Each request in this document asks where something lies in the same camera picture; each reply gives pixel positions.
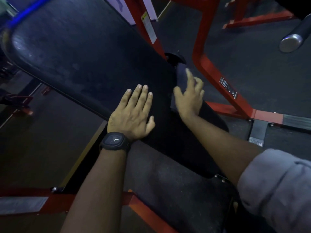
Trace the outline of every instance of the handle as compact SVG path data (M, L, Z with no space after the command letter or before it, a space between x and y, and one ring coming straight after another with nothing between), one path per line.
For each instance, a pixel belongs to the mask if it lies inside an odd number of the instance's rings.
M307 15L287 36L285 36L279 45L283 53L290 53L297 50L311 34L311 14Z

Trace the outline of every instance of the sleeve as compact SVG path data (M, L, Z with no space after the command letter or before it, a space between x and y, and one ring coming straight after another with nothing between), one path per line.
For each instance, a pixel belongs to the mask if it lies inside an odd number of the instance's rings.
M263 216L278 233L311 231L311 162L267 149L242 173L244 207Z

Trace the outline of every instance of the black wristwatch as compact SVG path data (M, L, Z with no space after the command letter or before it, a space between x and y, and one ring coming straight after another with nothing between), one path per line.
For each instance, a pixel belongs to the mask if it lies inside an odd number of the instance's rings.
M101 141L100 146L106 150L124 150L126 153L131 148L128 138L120 132L107 133Z

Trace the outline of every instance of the hand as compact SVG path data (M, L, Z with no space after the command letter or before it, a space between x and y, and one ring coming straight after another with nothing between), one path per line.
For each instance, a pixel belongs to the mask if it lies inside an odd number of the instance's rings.
M186 73L188 81L185 93L182 94L180 87L174 88L176 107L183 121L199 114L204 95L203 81L193 77L189 69L186 69Z
M152 92L148 93L148 86L142 88L138 85L129 100L131 91L128 89L125 92L117 109L111 114L107 132L121 132L133 142L147 136L156 124L153 116L147 123L152 103Z

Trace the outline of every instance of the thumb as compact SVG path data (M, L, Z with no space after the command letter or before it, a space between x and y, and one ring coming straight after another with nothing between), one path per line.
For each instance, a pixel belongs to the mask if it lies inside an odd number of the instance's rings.
M154 117L150 116L149 121L146 125L146 136L152 131L152 129L154 129L155 126L156 126L156 123L154 121Z
M175 100L183 96L180 87L174 87Z

